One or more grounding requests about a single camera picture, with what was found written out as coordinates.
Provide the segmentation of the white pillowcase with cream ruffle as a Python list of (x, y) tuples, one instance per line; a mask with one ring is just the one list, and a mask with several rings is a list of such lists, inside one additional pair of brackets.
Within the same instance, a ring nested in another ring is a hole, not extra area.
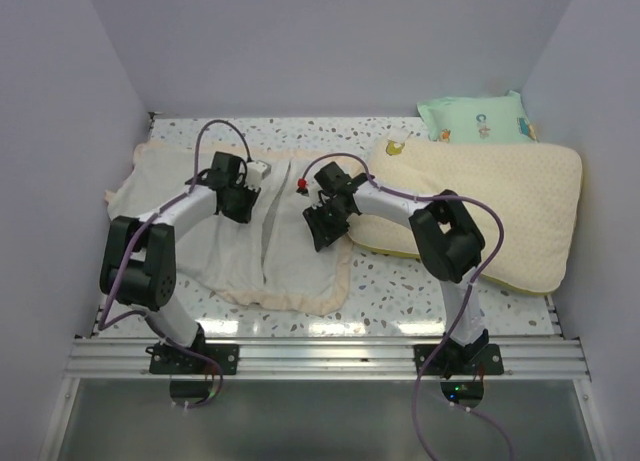
[[(176, 196), (193, 167), (210, 165), (215, 148), (200, 155), (151, 141), (136, 147), (133, 171), (116, 191), (105, 194), (109, 217), (141, 215)], [(352, 244), (341, 238), (317, 252), (303, 218), (309, 205), (297, 181), (319, 152), (303, 149), (253, 153), (271, 172), (248, 224), (209, 217), (178, 241), (177, 270), (239, 305), (325, 315), (349, 293)]]

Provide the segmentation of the cream yellow dotted pillow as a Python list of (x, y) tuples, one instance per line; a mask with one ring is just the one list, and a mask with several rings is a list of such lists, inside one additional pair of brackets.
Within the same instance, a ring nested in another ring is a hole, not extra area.
[(480, 201), (467, 209), (499, 252), (484, 277), (521, 292), (554, 292), (565, 277), (582, 187), (582, 161), (573, 150), (545, 143), (447, 144), (410, 137), (381, 138), (367, 164), (375, 180), (419, 195), (444, 190)]

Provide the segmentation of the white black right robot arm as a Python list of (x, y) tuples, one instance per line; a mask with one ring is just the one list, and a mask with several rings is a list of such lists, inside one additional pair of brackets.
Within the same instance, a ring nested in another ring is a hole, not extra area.
[(301, 178), (297, 192), (312, 201), (303, 217), (316, 251), (346, 235), (353, 216), (375, 216), (410, 230), (421, 263), (440, 282), (447, 365), (464, 374), (480, 363), (489, 336), (473, 283), (485, 240), (455, 192), (401, 193), (377, 185), (366, 172), (352, 177), (335, 162), (322, 167), (311, 184)]

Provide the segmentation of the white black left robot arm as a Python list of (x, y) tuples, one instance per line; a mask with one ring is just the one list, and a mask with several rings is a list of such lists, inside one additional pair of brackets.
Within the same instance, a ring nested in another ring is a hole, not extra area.
[(225, 152), (185, 183), (174, 198), (138, 216), (117, 216), (110, 224), (99, 286), (106, 295), (100, 330), (114, 302), (131, 306), (162, 343), (174, 348), (172, 360), (185, 373), (201, 371), (208, 360), (201, 325), (187, 314), (175, 294), (177, 242), (214, 216), (239, 225), (251, 221), (262, 181), (271, 167)]

